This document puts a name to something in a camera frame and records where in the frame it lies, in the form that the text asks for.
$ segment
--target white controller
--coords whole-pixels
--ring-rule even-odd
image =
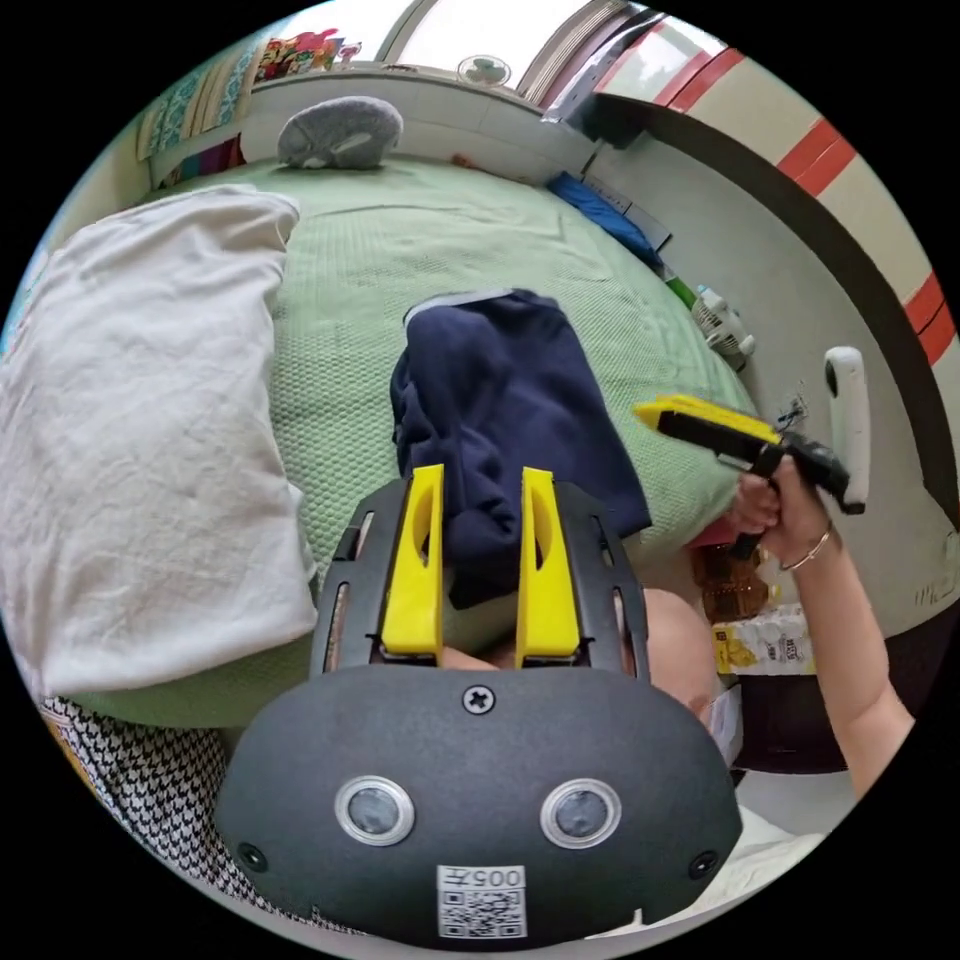
[[[870,398],[863,354],[855,347],[832,347],[824,357],[830,391],[833,452],[850,475],[844,506],[863,506],[870,492]]]

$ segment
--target white pillow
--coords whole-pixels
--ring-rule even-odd
[[[308,633],[273,438],[292,200],[242,186],[80,230],[0,362],[0,610],[36,697],[135,689]]]

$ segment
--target small fan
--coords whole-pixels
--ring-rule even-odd
[[[741,370],[756,349],[756,340],[743,329],[740,314],[723,297],[709,287],[697,290],[700,295],[691,312],[707,346],[729,360],[736,370]]]
[[[510,68],[499,57],[467,57],[457,67],[457,76],[481,87],[502,87],[510,79]]]

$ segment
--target wall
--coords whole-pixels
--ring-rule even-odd
[[[179,144],[151,161],[155,183],[191,154],[241,134],[248,162],[276,156],[277,137],[293,114],[340,96],[373,96],[404,118],[398,152],[437,160],[460,153],[491,173],[542,184],[562,170],[579,173],[594,145],[513,98],[435,77],[351,70],[265,83],[254,88],[249,115]]]
[[[100,155],[64,202],[43,246],[48,252],[95,220],[142,199],[150,190],[150,171],[136,157],[136,125],[129,126]]]
[[[765,417],[775,419],[800,389],[809,408],[806,427],[829,442],[824,353],[840,344],[863,352],[874,438],[870,503],[862,518],[837,517],[838,527],[887,636],[949,606],[960,583],[955,575],[944,582],[944,552],[955,548],[956,533],[923,489],[889,367],[832,274],[748,193],[652,137],[627,151],[601,151],[590,174],[671,230],[661,253],[688,284],[713,287],[741,311],[758,343],[744,379]],[[927,589],[931,583],[937,588]]]
[[[675,17],[626,51],[597,91],[707,124],[819,200],[903,305],[933,368],[960,464],[960,340],[943,291],[896,202],[819,111],[759,64]]]

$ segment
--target green bedspread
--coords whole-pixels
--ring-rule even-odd
[[[750,410],[743,386],[654,273],[563,201],[399,159],[363,173],[254,164],[180,189],[223,182],[253,183],[301,206],[275,315],[272,417],[290,479],[305,495],[321,575],[357,502],[397,475],[388,384],[404,348],[401,318],[440,293],[519,286],[559,301],[650,506],[653,527],[632,555],[666,555],[725,509],[733,472],[642,429],[631,406],[669,391]],[[509,626],[513,603],[448,610],[448,640],[481,647]],[[308,658],[305,638],[162,686],[78,700],[140,723],[242,726],[305,679]]]

